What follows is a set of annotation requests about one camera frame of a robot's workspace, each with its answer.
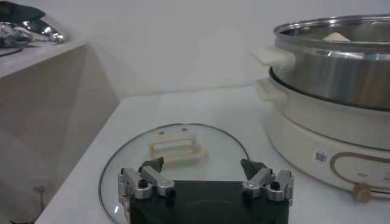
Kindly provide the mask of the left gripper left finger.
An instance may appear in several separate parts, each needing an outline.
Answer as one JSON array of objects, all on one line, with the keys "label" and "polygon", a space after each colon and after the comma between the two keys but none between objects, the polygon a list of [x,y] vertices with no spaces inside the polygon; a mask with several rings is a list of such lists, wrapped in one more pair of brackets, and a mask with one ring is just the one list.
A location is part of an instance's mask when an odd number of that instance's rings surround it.
[{"label": "left gripper left finger", "polygon": [[154,194],[168,201],[176,197],[175,182],[160,173],[163,165],[164,158],[159,157],[145,161],[138,169],[121,168],[118,174],[118,195],[127,223],[131,223],[132,201],[149,200]]}]

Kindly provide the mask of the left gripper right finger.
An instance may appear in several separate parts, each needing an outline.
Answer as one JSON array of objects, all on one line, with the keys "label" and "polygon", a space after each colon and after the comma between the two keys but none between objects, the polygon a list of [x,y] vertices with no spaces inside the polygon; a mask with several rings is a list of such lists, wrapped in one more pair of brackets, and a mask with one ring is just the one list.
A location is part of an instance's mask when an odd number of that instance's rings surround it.
[{"label": "left gripper right finger", "polygon": [[293,202],[294,176],[288,170],[278,174],[264,163],[241,159],[247,181],[243,182],[243,199],[250,202],[256,198],[266,197],[273,202]]}]

